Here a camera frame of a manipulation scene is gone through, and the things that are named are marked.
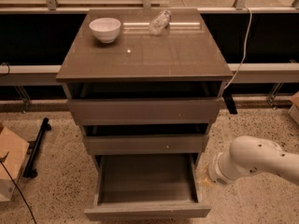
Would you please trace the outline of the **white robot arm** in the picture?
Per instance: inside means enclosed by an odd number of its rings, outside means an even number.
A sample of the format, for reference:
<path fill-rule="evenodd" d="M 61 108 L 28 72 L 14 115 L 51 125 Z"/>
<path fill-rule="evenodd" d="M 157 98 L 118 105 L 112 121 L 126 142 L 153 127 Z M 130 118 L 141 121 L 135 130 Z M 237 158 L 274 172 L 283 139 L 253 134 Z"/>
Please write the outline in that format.
<path fill-rule="evenodd" d="M 227 187 L 239 178 L 260 173 L 299 185 L 299 155 L 284 151 L 271 140 L 239 136 L 201 170 L 197 182 L 205 187 Z"/>

